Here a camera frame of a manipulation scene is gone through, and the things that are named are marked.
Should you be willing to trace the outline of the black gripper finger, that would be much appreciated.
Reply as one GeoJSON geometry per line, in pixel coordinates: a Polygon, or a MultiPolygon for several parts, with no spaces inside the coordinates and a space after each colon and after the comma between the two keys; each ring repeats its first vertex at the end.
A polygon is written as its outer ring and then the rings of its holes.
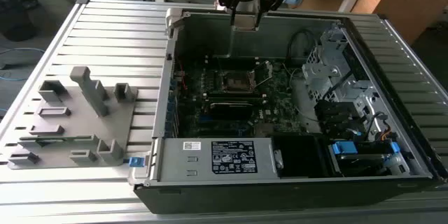
{"type": "Polygon", "coordinates": [[[259,0],[259,9],[256,13],[256,27],[260,25],[260,20],[264,14],[279,8],[282,0],[259,0]]]}
{"type": "Polygon", "coordinates": [[[230,9],[231,9],[231,25],[236,24],[236,15],[247,11],[247,0],[231,0],[230,9]]]}

